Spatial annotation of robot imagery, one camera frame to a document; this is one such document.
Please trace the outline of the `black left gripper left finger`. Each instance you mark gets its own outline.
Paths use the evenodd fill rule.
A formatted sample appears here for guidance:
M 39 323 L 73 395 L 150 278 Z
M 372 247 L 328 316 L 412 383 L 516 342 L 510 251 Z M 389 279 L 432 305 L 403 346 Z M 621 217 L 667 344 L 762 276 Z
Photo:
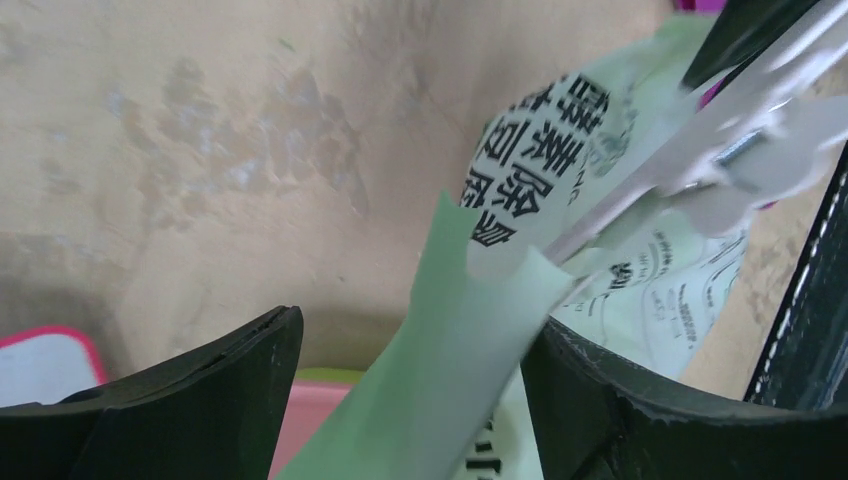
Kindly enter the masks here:
M 279 306 L 53 405 L 1 411 L 5 479 L 265 479 L 303 337 Z

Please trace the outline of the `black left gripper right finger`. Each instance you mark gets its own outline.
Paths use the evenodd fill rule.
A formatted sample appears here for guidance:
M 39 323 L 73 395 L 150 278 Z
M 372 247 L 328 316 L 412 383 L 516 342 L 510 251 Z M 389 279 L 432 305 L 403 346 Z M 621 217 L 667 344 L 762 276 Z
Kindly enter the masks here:
M 847 409 L 724 398 L 549 321 L 521 364 L 547 479 L 843 479 Z

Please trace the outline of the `pink green litter box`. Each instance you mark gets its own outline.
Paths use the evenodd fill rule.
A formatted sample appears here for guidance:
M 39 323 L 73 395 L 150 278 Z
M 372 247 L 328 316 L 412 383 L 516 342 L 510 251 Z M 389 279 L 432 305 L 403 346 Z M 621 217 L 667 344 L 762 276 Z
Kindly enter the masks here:
M 362 371 L 306 368 L 296 372 L 268 478 L 274 479 L 362 378 Z

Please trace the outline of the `green litter bag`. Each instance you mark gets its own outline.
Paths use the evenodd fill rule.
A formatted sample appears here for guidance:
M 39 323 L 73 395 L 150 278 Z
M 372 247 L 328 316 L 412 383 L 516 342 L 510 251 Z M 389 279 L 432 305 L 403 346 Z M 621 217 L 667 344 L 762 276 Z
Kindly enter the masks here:
M 541 477 L 520 362 L 544 323 L 610 292 L 653 234 L 672 271 L 703 237 L 643 200 L 575 252 L 556 241 L 695 114 L 705 84 L 678 81 L 715 21 L 676 14 L 491 120 L 458 203 L 439 201 L 406 319 L 280 478 Z

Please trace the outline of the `whiteboard with pink frame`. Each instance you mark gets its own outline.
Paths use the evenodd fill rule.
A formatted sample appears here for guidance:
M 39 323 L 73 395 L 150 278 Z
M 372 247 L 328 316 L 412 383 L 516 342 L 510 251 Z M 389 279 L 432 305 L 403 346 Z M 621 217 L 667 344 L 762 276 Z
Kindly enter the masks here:
M 36 327 L 1 339 L 1 406 L 55 404 L 108 382 L 94 342 L 62 325 Z

